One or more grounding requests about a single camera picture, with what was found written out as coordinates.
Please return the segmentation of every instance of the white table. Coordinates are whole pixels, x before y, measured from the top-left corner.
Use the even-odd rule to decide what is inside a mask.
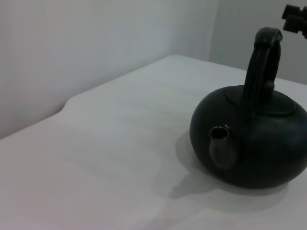
[[[188,130],[246,72],[170,56],[71,98],[0,142],[1,230],[305,230],[307,174],[269,190],[219,182]],[[276,80],[307,108],[307,86]]]

